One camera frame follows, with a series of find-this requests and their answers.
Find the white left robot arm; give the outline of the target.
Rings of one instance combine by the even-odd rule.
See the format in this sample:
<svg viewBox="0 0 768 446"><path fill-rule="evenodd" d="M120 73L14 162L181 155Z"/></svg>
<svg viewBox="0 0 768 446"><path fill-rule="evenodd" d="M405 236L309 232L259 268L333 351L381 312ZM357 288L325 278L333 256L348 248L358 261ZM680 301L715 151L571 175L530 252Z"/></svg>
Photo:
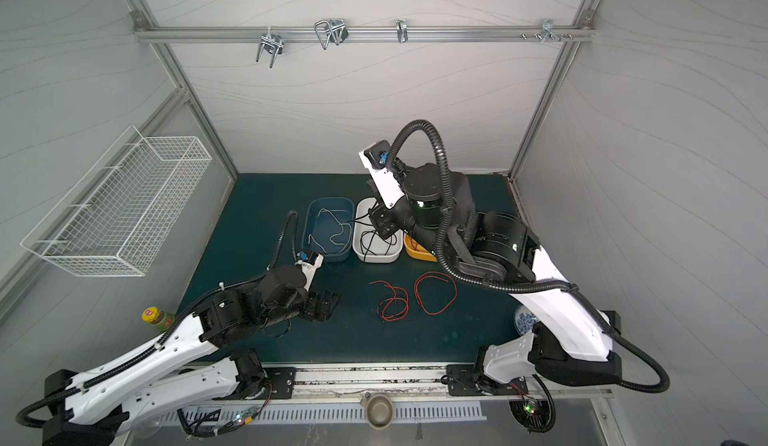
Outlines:
<svg viewBox="0 0 768 446"><path fill-rule="evenodd" d="M281 266L206 293L168 330L123 356L49 375L43 398L15 421L40 430L45 445L109 445L169 411L269 395L273 382L257 352L232 346L293 319L328 320L340 296L312 290L313 276L311 266Z"/></svg>

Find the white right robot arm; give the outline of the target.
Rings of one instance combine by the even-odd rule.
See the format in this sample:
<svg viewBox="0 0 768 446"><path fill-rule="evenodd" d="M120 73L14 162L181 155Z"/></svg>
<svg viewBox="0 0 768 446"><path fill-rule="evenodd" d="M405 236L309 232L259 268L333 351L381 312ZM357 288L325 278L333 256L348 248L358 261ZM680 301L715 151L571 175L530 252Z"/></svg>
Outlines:
<svg viewBox="0 0 768 446"><path fill-rule="evenodd" d="M587 306L521 220L478 211L468 178L442 174L435 163L409 168L361 161L371 176L371 217L379 233L404 232L453 281L509 294L535 316L531 331L481 349L481 378L502 384L538 375L574 387L622 381L616 315Z"/></svg>

